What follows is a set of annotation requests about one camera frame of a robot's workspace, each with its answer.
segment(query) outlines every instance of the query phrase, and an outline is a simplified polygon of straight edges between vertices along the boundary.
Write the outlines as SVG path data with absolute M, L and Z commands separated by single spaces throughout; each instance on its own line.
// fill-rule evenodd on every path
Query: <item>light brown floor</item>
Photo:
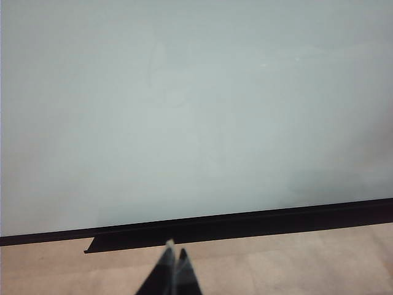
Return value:
M 134 294 L 163 249 L 84 254 L 90 241 L 2 247 L 1 294 Z M 393 223 L 185 247 L 205 295 L 393 294 Z

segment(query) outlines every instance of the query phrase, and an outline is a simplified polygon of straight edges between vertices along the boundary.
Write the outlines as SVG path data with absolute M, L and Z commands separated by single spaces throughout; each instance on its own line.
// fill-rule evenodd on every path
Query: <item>whiteboard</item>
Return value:
M 392 1 L 1 4 L 3 236 L 392 197 Z

